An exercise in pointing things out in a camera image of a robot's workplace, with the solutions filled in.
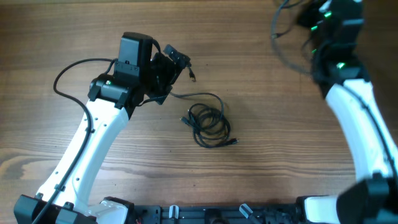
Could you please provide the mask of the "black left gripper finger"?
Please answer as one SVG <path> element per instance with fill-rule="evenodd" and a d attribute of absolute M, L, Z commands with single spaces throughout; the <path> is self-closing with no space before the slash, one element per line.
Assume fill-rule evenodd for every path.
<path fill-rule="evenodd" d="M 150 103 L 150 102 L 156 102 L 158 105 L 162 105 L 164 103 L 164 101 L 166 100 L 166 98 L 168 97 L 168 95 L 170 94 L 170 91 L 166 91 L 165 93 L 161 93 L 159 95 L 156 94 L 149 94 L 147 95 L 149 98 L 144 100 L 142 102 L 142 104 L 145 103 Z"/>
<path fill-rule="evenodd" d="M 164 53 L 167 54 L 173 62 L 180 66 L 191 66 L 190 57 L 177 51 L 170 44 L 167 44 L 164 49 Z"/>

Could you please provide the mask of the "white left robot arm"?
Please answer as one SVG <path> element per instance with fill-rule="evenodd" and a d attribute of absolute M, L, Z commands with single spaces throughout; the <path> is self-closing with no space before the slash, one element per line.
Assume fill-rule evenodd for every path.
<path fill-rule="evenodd" d="M 147 102 L 162 104 L 190 58 L 171 45 L 153 57 L 122 57 L 90 85 L 81 123 L 53 173 L 35 196 L 21 195 L 14 206 L 18 223 L 132 223 L 134 204 L 105 197 L 88 199 L 109 148 L 126 127 L 134 109 Z"/>

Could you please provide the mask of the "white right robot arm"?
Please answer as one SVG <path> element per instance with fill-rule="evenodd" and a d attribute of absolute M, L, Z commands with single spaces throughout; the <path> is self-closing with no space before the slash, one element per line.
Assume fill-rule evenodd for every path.
<path fill-rule="evenodd" d="M 354 50 L 361 1 L 310 1 L 298 17 L 313 44 L 310 74 L 345 135 L 356 183 L 338 195 L 302 198 L 308 223 L 396 223 L 397 146 L 380 114 L 368 71 Z"/>

